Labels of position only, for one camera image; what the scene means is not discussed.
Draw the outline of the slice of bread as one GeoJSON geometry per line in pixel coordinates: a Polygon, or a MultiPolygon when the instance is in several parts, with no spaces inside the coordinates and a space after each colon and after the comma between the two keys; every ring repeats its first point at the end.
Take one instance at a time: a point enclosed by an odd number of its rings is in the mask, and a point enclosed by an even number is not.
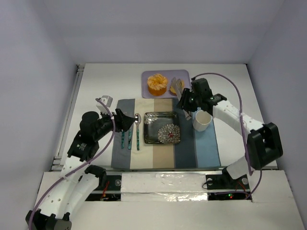
{"type": "MultiPolygon", "coordinates": [[[[185,87],[185,83],[184,83],[183,80],[180,81],[180,87],[181,87],[182,90],[183,90],[184,87],[185,87]]],[[[174,89],[172,86],[170,86],[170,89],[169,89],[169,90],[170,90],[170,92],[171,92],[172,94],[176,95],[176,91],[175,91],[175,89],[174,89]]]]}

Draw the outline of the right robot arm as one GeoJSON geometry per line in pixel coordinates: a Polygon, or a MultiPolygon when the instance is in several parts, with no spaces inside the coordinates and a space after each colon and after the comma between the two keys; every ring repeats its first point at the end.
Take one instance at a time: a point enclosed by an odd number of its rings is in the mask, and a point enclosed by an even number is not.
{"type": "Polygon", "coordinates": [[[233,189],[241,178],[262,170],[282,157],[283,148],[277,125],[255,120],[243,113],[243,106],[236,108],[223,95],[213,94],[205,78],[193,78],[191,89],[181,88],[176,79],[172,79],[171,86],[179,99],[178,108],[186,114],[201,109],[226,123],[243,139],[244,155],[224,167],[221,174],[207,176],[204,185],[208,190],[233,189]]]}

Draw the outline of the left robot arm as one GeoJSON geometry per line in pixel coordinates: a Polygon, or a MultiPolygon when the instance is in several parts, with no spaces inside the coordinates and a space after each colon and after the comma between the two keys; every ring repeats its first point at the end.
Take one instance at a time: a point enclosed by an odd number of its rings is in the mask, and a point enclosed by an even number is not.
{"type": "Polygon", "coordinates": [[[40,197],[25,218],[30,230],[69,230],[75,216],[92,191],[106,185],[106,170],[92,165],[99,156],[99,140],[106,134],[128,131],[134,118],[120,109],[115,113],[82,115],[59,179],[40,197]]]}

